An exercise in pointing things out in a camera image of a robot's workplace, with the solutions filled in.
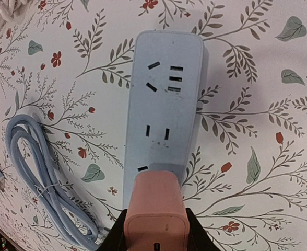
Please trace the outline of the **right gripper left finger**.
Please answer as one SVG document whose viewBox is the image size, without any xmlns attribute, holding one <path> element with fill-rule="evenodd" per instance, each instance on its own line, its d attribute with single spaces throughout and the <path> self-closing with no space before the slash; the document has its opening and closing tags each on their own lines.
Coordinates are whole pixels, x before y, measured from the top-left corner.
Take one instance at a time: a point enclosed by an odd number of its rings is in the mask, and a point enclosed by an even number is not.
<svg viewBox="0 0 307 251">
<path fill-rule="evenodd" d="M 124 234 L 126 214 L 127 209 L 124 209 L 104 241 L 98 247 L 97 251 L 127 251 L 126 238 Z"/>
</svg>

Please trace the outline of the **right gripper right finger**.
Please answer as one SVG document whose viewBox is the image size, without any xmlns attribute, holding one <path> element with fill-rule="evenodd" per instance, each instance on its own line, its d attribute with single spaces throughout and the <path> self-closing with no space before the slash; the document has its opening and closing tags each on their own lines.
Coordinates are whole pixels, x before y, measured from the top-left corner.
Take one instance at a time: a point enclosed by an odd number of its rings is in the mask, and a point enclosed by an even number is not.
<svg viewBox="0 0 307 251">
<path fill-rule="evenodd" d="M 219 251 L 190 208 L 186 208 L 190 223 L 187 251 Z"/>
</svg>

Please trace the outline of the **pink charger plug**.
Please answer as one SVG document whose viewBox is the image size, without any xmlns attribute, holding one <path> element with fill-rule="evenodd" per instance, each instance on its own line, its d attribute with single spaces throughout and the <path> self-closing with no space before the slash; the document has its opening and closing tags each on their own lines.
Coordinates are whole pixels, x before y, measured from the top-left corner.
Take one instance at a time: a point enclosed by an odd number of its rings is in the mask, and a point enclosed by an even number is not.
<svg viewBox="0 0 307 251">
<path fill-rule="evenodd" d="M 138 174 L 124 222 L 127 250 L 186 250 L 189 232 L 177 176 L 169 171 Z"/>
</svg>

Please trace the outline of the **grey power strip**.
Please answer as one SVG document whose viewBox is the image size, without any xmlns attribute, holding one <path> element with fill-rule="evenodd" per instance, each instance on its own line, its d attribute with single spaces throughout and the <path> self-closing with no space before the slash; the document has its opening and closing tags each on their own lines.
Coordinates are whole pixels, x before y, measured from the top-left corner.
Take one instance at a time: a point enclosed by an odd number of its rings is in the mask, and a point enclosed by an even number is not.
<svg viewBox="0 0 307 251">
<path fill-rule="evenodd" d="M 136 38 L 129 89 L 123 207 L 136 176 L 184 176 L 202 76 L 204 44 L 189 32 L 144 31 Z"/>
</svg>

